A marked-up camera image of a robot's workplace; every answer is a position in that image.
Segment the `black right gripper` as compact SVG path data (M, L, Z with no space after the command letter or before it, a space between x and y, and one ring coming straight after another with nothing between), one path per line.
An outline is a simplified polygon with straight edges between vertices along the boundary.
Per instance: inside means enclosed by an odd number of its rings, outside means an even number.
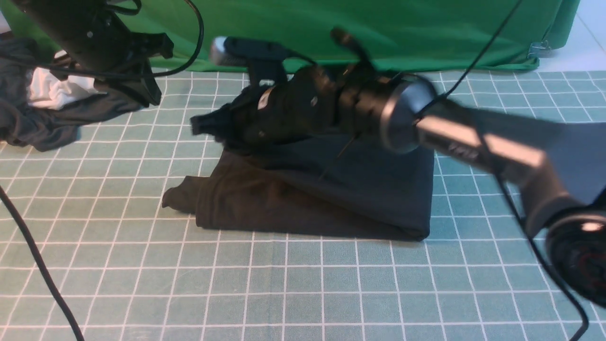
M223 108L191 117L191 133L210 135L234 153L257 153L312 139L336 140L346 149L361 136L346 108L360 87L353 67L308 65L290 80L272 86L250 84Z

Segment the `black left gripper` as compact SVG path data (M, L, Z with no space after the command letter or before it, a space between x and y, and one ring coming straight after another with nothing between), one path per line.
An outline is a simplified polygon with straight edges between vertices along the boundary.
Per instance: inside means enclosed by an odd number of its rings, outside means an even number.
M173 57L174 44L166 33L132 32L118 17L134 16L134 8L117 0L30 0L28 17L86 71L120 73L96 76L95 89L119 93L143 107L160 105L162 91L154 78L127 72L151 57Z

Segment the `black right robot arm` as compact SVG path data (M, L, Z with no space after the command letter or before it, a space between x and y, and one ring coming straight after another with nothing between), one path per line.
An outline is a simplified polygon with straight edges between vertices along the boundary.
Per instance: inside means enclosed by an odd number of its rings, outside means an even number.
M346 30L330 36L358 62L340 72L311 63L290 80L282 63L301 54L270 41L215 38L213 63L247 67L250 85L233 103L190 119L192 133L246 146L342 133L394 153L428 148L491 173L504 195L506 183L517 187L528 239L547 229L556 282L605 306L605 123L464 106L424 76L377 70Z

